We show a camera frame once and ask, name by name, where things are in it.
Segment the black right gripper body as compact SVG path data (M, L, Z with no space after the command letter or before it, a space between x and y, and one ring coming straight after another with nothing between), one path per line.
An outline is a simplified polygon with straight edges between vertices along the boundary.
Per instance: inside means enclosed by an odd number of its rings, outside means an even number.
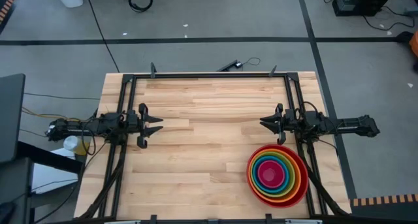
M278 139L277 143L283 145L286 141L286 131L293 133L297 128L297 120L295 118L295 111L291 109L283 109L283 105L278 103L276 109L276 123L278 124Z

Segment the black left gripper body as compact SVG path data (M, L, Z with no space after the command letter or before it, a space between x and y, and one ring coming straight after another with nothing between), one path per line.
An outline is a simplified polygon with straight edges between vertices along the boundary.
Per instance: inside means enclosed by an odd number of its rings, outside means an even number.
M148 147L148 142L145 137L146 121L145 116L148 113L148 107L144 103L140 103L138 106L137 114L134 110L128 110L126 115L126 132L128 134L139 133L137 136L137 146L141 149Z

